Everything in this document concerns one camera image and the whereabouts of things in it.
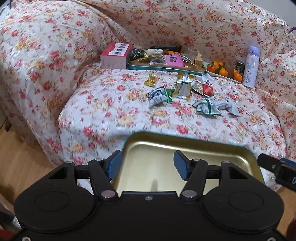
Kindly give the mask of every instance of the wooden floor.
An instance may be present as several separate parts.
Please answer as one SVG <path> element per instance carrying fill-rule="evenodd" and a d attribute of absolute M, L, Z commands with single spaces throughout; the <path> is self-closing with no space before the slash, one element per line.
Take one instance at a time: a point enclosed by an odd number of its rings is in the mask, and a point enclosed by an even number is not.
<path fill-rule="evenodd" d="M 11 128 L 0 129 L 0 193 L 12 204 L 27 187 L 50 172 L 53 166 L 41 149 L 24 143 Z M 285 203 L 285 212 L 278 230 L 285 234 L 296 211 L 296 193 L 286 188 L 279 190 Z"/>

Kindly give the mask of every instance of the tray of snacks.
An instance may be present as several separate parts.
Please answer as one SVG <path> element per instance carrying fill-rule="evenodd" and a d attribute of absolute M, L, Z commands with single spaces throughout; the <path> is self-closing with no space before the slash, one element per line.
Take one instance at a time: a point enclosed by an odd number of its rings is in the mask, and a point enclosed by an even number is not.
<path fill-rule="evenodd" d="M 206 66 L 206 72 L 212 77 L 223 78 L 238 84 L 242 83 L 243 74 L 238 72 L 236 69 L 227 68 L 222 62 L 213 61 Z"/>
<path fill-rule="evenodd" d="M 128 60 L 127 68 L 133 70 L 186 72 L 195 75 L 206 73 L 202 59 L 201 61 L 195 59 L 194 62 L 191 62 L 191 60 L 182 53 L 162 49 L 133 49 Z"/>

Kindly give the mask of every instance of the bottle cap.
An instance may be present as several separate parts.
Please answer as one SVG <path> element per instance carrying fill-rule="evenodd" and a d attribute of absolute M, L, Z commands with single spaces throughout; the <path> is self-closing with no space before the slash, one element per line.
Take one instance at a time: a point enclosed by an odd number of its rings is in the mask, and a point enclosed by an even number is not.
<path fill-rule="evenodd" d="M 260 58 L 260 49 L 256 46 L 250 46 L 248 49 L 248 54 L 252 54 Z"/>

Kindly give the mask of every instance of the water bottle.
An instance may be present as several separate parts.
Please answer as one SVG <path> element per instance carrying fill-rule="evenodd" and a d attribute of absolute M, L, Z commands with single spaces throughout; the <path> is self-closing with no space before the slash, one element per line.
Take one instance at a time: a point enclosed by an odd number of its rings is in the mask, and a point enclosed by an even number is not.
<path fill-rule="evenodd" d="M 250 46 L 246 60 L 246 68 L 244 70 L 244 78 L 242 84 L 249 88 L 255 87 L 258 67 L 260 59 L 260 50 L 256 46 Z"/>

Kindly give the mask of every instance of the metal tray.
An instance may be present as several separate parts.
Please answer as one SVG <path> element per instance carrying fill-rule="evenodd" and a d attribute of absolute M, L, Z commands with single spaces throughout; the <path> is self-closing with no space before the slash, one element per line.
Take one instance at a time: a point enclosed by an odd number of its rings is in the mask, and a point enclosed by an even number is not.
<path fill-rule="evenodd" d="M 202 68 L 198 68 L 193 63 L 190 63 L 188 61 L 183 61 L 185 67 L 171 67 L 171 66 L 165 66 L 165 65 L 150 65 L 149 64 L 149 58 L 140 58 L 134 61 L 128 61 L 128 69 L 133 70 L 160 70 L 160 71 L 168 71 L 168 72 L 187 72 L 189 74 L 195 74 L 195 75 L 202 75 L 206 72 L 205 67 L 202 66 Z"/>
<path fill-rule="evenodd" d="M 199 158 L 210 165 L 228 160 L 263 182 L 256 158 L 246 148 L 182 137 L 138 132 L 124 144 L 123 163 L 113 186 L 122 191 L 176 191 L 185 185 L 173 163 L 175 150 L 189 159 Z M 218 186 L 218 180 L 207 180 L 204 194 Z"/>

